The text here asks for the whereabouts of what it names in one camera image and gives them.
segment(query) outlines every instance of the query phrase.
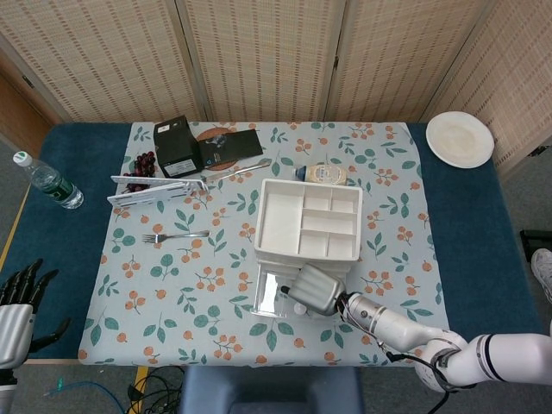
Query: compartment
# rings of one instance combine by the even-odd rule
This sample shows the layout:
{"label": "compartment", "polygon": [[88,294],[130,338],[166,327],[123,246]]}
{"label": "compartment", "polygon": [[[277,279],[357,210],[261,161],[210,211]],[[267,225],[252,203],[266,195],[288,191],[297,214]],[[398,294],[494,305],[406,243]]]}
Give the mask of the compartment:
{"label": "compartment", "polygon": [[296,254],[303,208],[303,187],[268,182],[265,187],[264,215],[260,224],[260,247]]}
{"label": "compartment", "polygon": [[303,209],[301,229],[356,234],[356,215],[337,211]]}
{"label": "compartment", "polygon": [[304,188],[303,207],[311,210],[329,210],[331,188],[309,185]]}
{"label": "compartment", "polygon": [[329,234],[328,258],[356,257],[355,239],[354,235]]}
{"label": "compartment", "polygon": [[359,205],[359,192],[345,188],[334,188],[331,195],[330,210],[344,213],[356,213]]}
{"label": "compartment", "polygon": [[328,234],[323,231],[301,230],[299,254],[309,257],[325,257],[328,247]]}

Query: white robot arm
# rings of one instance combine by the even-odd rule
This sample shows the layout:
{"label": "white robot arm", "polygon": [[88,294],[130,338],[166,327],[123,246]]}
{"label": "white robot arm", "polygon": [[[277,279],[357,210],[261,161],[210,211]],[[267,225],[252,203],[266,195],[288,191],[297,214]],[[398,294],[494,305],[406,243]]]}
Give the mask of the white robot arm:
{"label": "white robot arm", "polygon": [[18,368],[33,353],[59,338],[66,331],[70,318],[48,336],[33,339],[36,312],[50,280],[57,270],[46,273],[35,284],[36,272],[42,264],[38,259],[20,272],[14,273],[0,286],[0,414],[7,414],[16,393]]}
{"label": "white robot arm", "polygon": [[415,362],[415,368],[435,391],[457,391],[486,380],[552,386],[550,336],[482,335],[467,343],[455,332],[415,323],[359,293],[347,294],[340,279],[311,265],[282,292],[322,315],[339,312],[343,320],[374,336],[385,351],[386,346],[407,352],[426,345],[421,355],[426,364]]}

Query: floral tablecloth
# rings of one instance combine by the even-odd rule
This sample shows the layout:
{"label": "floral tablecloth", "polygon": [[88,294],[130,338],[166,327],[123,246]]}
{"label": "floral tablecloth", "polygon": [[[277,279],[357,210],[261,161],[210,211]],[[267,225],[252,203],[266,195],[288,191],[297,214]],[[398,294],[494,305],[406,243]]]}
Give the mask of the floral tablecloth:
{"label": "floral tablecloth", "polygon": [[[219,126],[257,130],[264,154],[235,167],[262,159],[270,167],[220,180],[209,193],[113,209],[78,352],[82,363],[386,365],[369,336],[338,319],[249,312],[261,182],[292,179],[294,166],[320,162],[345,168],[348,185],[364,191],[361,259],[347,277],[348,290],[412,320],[449,327],[422,168],[403,123],[194,122],[191,128],[197,136]],[[121,173],[154,149],[153,130],[150,122],[133,124]],[[119,185],[117,193],[122,190]],[[141,242],[143,234],[203,229],[210,229],[208,239]]]}

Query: cable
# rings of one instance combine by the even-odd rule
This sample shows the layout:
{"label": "cable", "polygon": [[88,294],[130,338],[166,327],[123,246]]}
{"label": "cable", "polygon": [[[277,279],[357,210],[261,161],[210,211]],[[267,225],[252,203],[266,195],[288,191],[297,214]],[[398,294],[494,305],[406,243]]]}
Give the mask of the cable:
{"label": "cable", "polygon": [[[427,361],[424,361],[423,359],[418,358],[417,356],[408,355],[408,354],[393,354],[391,351],[387,351],[386,357],[391,362],[396,362],[401,360],[413,360],[415,362],[418,362],[422,365],[425,365],[429,369],[431,369],[431,371],[433,371],[435,376],[438,376],[444,383],[446,384],[449,383],[445,378],[444,374],[441,371],[439,371],[437,367],[434,367],[433,365],[429,364]],[[435,407],[433,407],[431,410],[428,411],[428,414],[435,414],[441,407],[443,407],[445,403],[449,400],[449,396],[451,392],[457,392],[457,391],[445,390],[445,395],[442,396],[441,400],[435,405]]]}
{"label": "cable", "polygon": [[177,414],[178,413],[183,381],[182,380],[180,381],[180,384],[178,385],[177,388],[172,388],[172,384],[170,384],[169,381],[167,381],[163,377],[156,374],[158,373],[159,370],[163,368],[178,369],[183,376],[185,373],[181,367],[177,367],[173,365],[155,368],[151,373],[146,375],[136,384],[131,385],[129,387],[129,391],[132,393],[138,392],[138,389],[142,388],[142,386],[145,388],[148,381],[151,381],[151,380],[158,380],[163,385],[162,387],[163,389],[150,392],[147,394],[142,394],[141,392],[138,392],[140,394],[139,398],[133,398],[129,394],[130,407],[125,411],[127,414],[129,414],[131,411],[136,411],[135,407],[139,403],[145,403],[145,401],[150,399],[151,397],[159,396],[159,395],[160,395],[159,398],[157,398],[152,404],[150,404],[148,408],[144,409],[144,414]]}
{"label": "cable", "polygon": [[93,382],[93,381],[73,382],[71,384],[67,384],[66,386],[62,386],[61,388],[56,388],[54,390],[50,390],[48,392],[45,392],[44,396],[45,397],[46,396],[51,396],[51,395],[57,394],[59,392],[70,391],[74,388],[80,388],[80,387],[83,387],[83,386],[95,386],[98,389],[100,389],[103,393],[108,395],[111,398],[111,400],[116,404],[117,409],[119,410],[119,412],[121,414],[124,414],[124,408],[122,408],[122,404],[119,402],[119,400],[116,398],[116,396],[113,395],[113,393],[110,390],[108,390],[105,386],[102,386],[101,384],[98,384],[97,382]]}

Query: knife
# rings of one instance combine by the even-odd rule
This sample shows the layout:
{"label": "knife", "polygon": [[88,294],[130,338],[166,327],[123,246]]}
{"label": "knife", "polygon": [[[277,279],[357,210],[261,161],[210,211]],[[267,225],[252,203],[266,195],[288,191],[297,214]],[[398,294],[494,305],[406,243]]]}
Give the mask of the knife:
{"label": "knife", "polygon": [[258,162],[257,164],[253,164],[252,166],[245,166],[243,168],[240,168],[239,170],[234,171],[225,171],[220,172],[218,174],[210,175],[209,177],[205,177],[204,182],[205,184],[210,184],[215,181],[218,181],[219,179],[227,179],[228,177],[232,177],[236,174],[245,173],[247,171],[256,170],[257,168],[264,168],[265,166],[270,166],[271,161],[262,161]]}

